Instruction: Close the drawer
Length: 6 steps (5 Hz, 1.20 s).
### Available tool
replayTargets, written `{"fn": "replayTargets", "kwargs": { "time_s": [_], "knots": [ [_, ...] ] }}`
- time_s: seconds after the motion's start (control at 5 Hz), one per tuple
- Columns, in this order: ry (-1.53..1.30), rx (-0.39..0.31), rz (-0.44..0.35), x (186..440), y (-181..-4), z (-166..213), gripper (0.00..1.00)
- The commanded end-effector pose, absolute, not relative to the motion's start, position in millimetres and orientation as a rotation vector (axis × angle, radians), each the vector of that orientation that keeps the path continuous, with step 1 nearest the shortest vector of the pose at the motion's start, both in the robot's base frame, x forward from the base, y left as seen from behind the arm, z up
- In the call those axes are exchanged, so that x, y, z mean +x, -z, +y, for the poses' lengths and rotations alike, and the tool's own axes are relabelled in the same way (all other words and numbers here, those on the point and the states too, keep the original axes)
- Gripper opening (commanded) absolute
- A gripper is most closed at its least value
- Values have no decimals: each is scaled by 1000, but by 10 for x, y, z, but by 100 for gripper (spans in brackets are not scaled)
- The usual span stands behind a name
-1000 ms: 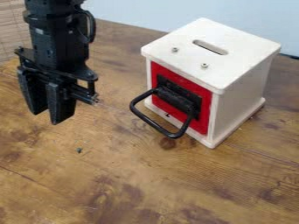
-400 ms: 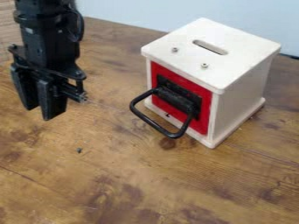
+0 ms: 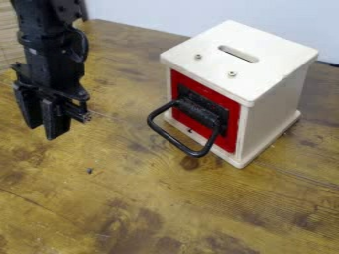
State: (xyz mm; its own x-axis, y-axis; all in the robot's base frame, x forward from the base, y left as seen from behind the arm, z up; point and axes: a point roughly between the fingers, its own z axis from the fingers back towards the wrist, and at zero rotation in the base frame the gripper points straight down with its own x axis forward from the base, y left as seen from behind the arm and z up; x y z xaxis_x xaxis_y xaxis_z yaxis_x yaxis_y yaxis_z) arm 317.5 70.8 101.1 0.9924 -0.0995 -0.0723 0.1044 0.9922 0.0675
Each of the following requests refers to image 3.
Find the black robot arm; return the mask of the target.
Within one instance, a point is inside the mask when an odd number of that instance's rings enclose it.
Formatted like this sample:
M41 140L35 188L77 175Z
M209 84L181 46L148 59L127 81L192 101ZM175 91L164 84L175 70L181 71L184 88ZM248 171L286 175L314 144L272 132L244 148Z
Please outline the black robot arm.
M49 140L64 135L75 120L89 121L85 76L88 39L75 27L81 0L11 0L17 16L17 41L25 60L13 63L13 92L29 128L41 126Z

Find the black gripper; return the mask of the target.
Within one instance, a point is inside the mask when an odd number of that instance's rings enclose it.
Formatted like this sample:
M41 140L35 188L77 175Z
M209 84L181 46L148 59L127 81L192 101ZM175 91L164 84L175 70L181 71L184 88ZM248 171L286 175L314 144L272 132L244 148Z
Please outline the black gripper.
M89 95L81 85L88 41L21 40L20 44L25 62L12 64L16 102L28 127L43 124L47 139L53 140L71 130L72 119L89 121Z

